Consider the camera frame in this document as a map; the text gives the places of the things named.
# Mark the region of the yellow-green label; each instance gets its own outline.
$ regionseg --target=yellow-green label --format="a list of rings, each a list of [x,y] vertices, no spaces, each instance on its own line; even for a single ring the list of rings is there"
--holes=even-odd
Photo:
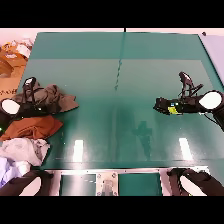
[[[171,114],[179,114],[175,107],[168,107],[168,110]]]

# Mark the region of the cable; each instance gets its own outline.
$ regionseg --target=cable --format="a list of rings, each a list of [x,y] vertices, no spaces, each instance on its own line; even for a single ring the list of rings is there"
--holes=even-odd
[[[212,120],[212,119],[211,119],[210,117],[208,117],[206,114],[204,114],[204,115],[205,115],[205,117],[208,118],[210,121],[212,121],[212,122],[214,122],[215,124],[218,125],[218,123],[217,123],[216,121]]]

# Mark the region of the green table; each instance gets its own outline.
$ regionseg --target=green table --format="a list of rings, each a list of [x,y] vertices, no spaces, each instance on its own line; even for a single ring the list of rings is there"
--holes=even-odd
[[[197,35],[159,33],[39,33],[21,85],[36,77],[77,96],[78,109],[56,117],[64,126],[49,138],[42,169],[110,169],[208,165],[224,182],[224,139],[218,126],[198,115],[166,116],[157,97],[176,98],[179,72],[195,84],[223,91]],[[186,138],[193,160],[179,139]],[[75,140],[83,160],[73,162]]]

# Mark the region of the white wall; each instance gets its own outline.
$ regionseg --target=white wall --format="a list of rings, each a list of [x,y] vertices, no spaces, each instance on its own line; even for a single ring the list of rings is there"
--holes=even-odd
[[[20,41],[24,37],[35,40],[38,32],[123,32],[123,28],[0,28],[0,45],[13,40]],[[224,36],[224,28],[127,28],[127,32],[164,32]]]

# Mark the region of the clothing pile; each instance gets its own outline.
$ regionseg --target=clothing pile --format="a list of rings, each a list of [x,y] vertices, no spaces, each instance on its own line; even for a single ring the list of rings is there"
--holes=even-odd
[[[32,88],[27,87],[30,80],[33,81]],[[79,106],[74,101],[75,96],[63,94],[57,85],[42,88],[34,77],[26,81],[23,93],[11,99],[19,105],[18,112],[9,117],[10,108],[3,108],[6,115],[1,116],[8,116],[11,121],[0,137],[0,141],[3,142],[0,147],[0,189],[13,178],[28,173],[31,165],[41,166],[50,148],[46,139],[63,126],[63,123],[51,114],[69,111]]]

